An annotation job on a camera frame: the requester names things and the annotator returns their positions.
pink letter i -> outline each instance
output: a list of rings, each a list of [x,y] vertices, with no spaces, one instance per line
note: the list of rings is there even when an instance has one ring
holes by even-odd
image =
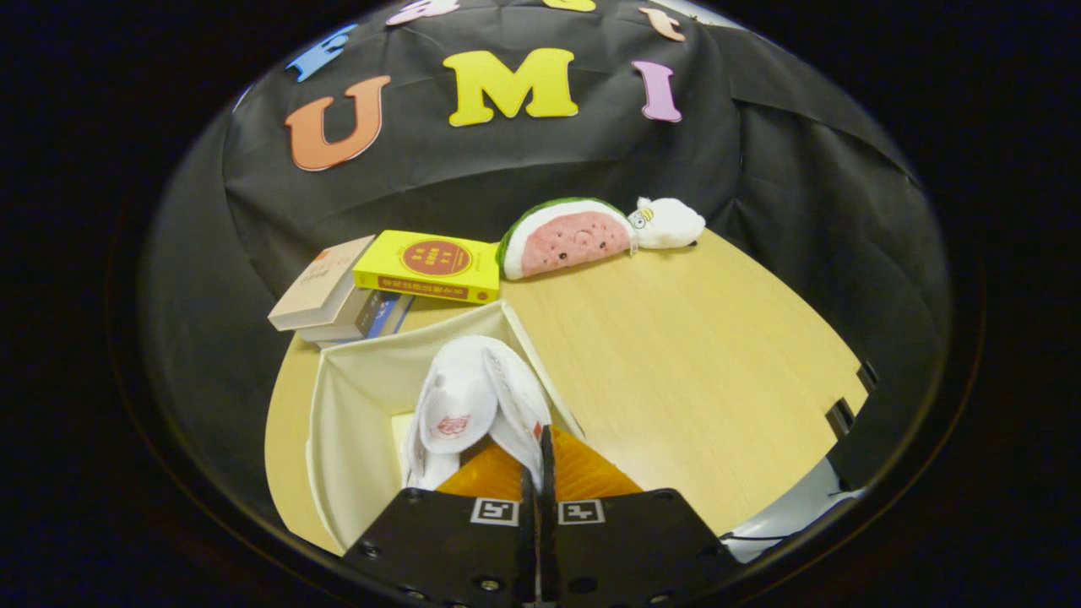
[[[672,88],[668,81],[671,68],[653,62],[630,62],[630,65],[642,72],[642,80],[645,81],[645,107],[642,108],[645,118],[669,122],[682,120],[683,115],[672,102]]]

orange letter u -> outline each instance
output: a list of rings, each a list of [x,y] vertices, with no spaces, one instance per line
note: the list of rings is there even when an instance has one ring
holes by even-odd
[[[334,97],[322,97],[289,115],[285,124],[292,130],[293,162],[305,171],[322,171],[341,164],[368,149],[383,127],[383,87],[389,76],[376,76],[345,90],[357,110],[357,127],[348,137],[329,143],[323,131],[323,110]]]

book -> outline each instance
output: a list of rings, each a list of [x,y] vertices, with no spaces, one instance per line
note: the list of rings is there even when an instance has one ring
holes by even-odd
[[[320,340],[361,340],[369,335],[375,314],[386,295],[384,291],[353,288],[338,317],[330,323],[296,328],[307,342]]]
[[[484,304],[499,296],[498,243],[384,230],[352,267],[353,283]]]
[[[336,322],[356,288],[349,270],[373,240],[368,236],[320,252],[270,310],[273,327],[288,331]]]
[[[364,339],[382,338],[398,333],[402,322],[405,320],[405,313],[409,312],[414,301],[412,295],[392,291],[377,291],[375,293],[381,293],[383,296],[379,299],[378,309]],[[330,348],[331,346],[341,346],[342,344],[349,344],[358,340],[362,339],[323,340],[317,341],[316,345],[320,348]]]

red circle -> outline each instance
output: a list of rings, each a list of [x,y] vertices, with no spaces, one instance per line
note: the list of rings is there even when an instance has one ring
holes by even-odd
[[[445,277],[469,267],[471,256],[466,248],[445,240],[423,240],[402,252],[402,263],[418,275]]]

foam letter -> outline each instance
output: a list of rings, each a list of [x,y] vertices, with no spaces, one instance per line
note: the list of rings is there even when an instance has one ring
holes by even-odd
[[[345,32],[355,27],[357,27],[357,24],[347,25],[335,31],[325,40],[293,60],[293,63],[285,66],[285,69],[295,67],[301,72],[296,81],[304,82],[309,76],[318,71],[319,68],[331,63],[331,60],[342,54],[342,45],[349,41],[349,37]]]
[[[457,0],[421,0],[398,11],[395,16],[387,19],[387,25],[401,25],[419,17],[445,15],[457,8]]]
[[[671,83],[668,81],[672,70],[653,62],[630,62],[630,65],[642,72],[642,80],[645,81],[645,107],[642,108],[645,118],[679,122],[683,115],[676,109]]]
[[[341,164],[368,149],[383,128],[383,87],[389,76],[376,76],[345,90],[357,110],[357,127],[341,142],[328,143],[323,131],[323,110],[334,97],[322,97],[289,115],[285,124],[292,130],[293,162],[305,171],[322,171]]]
[[[544,0],[552,9],[566,9],[568,11],[582,11],[588,13],[597,8],[592,0]]]
[[[682,34],[672,29],[672,26],[679,25],[679,22],[669,17],[667,14],[665,14],[664,11],[658,11],[656,9],[646,9],[644,6],[640,6],[638,10],[645,13],[645,16],[650,17],[650,25],[652,25],[653,29],[657,30],[657,32],[660,34],[660,36],[664,36],[665,38],[671,38],[677,42],[682,42],[686,40],[686,36],[683,36]]]
[[[484,93],[495,102],[507,118],[521,109],[525,95],[533,91],[533,101],[525,114],[536,118],[574,116],[578,106],[571,101],[566,67],[574,53],[562,49],[536,49],[518,71],[503,64],[490,51],[469,51],[451,55],[443,65],[457,76],[458,110],[451,115],[454,127],[480,124],[492,120],[495,113],[484,105]]]

